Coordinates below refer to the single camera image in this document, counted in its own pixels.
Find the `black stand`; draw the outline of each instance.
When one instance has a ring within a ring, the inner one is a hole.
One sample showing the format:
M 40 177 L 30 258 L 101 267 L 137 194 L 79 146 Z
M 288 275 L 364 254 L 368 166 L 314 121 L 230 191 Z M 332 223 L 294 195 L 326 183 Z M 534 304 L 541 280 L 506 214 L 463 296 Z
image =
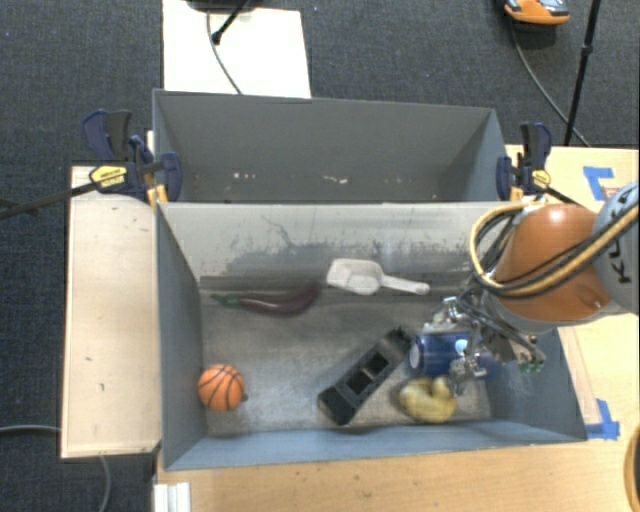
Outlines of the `black stand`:
M 587 31 L 582 43 L 582 52 L 580 58 L 580 68 L 578 69 L 578 77 L 576 79 L 576 87 L 573 91 L 573 101 L 571 103 L 571 111 L 569 112 L 569 121 L 567 122 L 567 131 L 564 134 L 564 145 L 568 146 L 573 134 L 573 125 L 576 122 L 576 114 L 578 113 L 578 103 L 580 103 L 580 93 L 582 92 L 582 82 L 584 82 L 584 74 L 587 70 L 587 61 L 589 55 L 593 53 L 593 34 L 596 30 L 596 21 L 598 20 L 598 11 L 600 10 L 600 0 L 593 0 L 591 3 L 591 11 L 589 12 L 589 21 L 587 23 Z
M 251 0 L 245 0 L 240 5 L 238 5 L 233 10 L 233 12 L 229 15 L 227 20 L 222 24 L 222 26 L 218 30 L 216 30 L 213 34 L 211 34 L 211 40 L 213 41 L 213 44 L 215 44 L 216 46 L 220 44 L 220 40 L 222 39 L 222 34 L 224 34 L 227 31 L 227 29 L 231 26 L 234 20 L 238 17 L 238 14 L 240 14 L 240 12 L 243 9 L 246 9 L 250 1 Z

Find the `dark gray carpet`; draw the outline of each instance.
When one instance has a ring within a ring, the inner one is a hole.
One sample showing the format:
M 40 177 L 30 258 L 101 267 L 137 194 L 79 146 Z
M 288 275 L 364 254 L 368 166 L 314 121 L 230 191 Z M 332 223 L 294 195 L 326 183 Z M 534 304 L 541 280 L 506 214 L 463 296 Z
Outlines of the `dark gray carpet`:
M 493 0 L 264 0 L 302 10 L 314 96 L 493 107 L 505 140 L 542 121 L 564 126 L 526 75 Z M 568 110 L 589 2 L 555 35 L 520 34 L 540 80 Z M 638 146 L 640 6 L 603 2 L 578 112 L 593 145 Z M 91 158 L 79 131 L 96 108 L 151 126 L 161 86 L 161 0 L 4 0 L 0 4 L 0 197 L 62 190 L 73 160 Z M 59 424 L 65 291 L 65 206 L 0 221 L 0 425 Z M 110 460 L 109 510 L 150 505 L 150 457 Z M 0 510 L 97 510 L 98 463 L 61 464 L 51 436 L 0 437 Z

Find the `blue can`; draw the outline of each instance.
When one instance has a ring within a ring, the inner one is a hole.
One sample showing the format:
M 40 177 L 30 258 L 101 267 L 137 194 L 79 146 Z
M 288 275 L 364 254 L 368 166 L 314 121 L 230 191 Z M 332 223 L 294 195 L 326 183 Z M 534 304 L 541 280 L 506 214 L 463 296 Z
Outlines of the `blue can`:
M 447 375 L 451 361 L 462 356 L 468 340 L 468 332 L 420 334 L 409 351 L 409 364 L 428 377 Z

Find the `blue tape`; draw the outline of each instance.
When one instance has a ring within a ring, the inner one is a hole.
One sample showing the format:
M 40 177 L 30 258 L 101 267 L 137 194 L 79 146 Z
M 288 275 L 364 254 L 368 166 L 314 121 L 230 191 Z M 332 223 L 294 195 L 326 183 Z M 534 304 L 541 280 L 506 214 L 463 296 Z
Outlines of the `blue tape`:
M 620 437 L 620 423 L 611 419 L 607 402 L 596 398 L 596 403 L 598 404 L 598 409 L 600 409 L 602 423 L 585 425 L 587 435 L 590 439 L 611 439 L 616 441 Z
M 600 188 L 600 178 L 613 178 L 613 169 L 610 167 L 583 167 L 585 178 L 589 182 L 591 194 L 596 201 L 604 201 L 606 198 Z

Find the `bin floor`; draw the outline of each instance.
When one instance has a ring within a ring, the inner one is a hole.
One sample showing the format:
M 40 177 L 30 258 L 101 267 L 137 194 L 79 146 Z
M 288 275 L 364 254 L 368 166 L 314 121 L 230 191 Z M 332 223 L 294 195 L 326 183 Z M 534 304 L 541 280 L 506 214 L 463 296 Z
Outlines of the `bin floor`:
M 274 317 L 220 305 L 201 289 L 203 368 L 224 363 L 244 376 L 248 400 L 226 413 L 208 411 L 209 435 L 336 427 L 316 405 L 385 333 L 398 325 L 417 333 L 439 303 L 433 297 L 379 292 L 361 297 L 324 289 L 306 312 Z M 396 393 L 413 375 L 405 361 L 364 403 L 349 427 L 413 424 Z M 485 386 L 470 383 L 454 420 L 490 417 Z

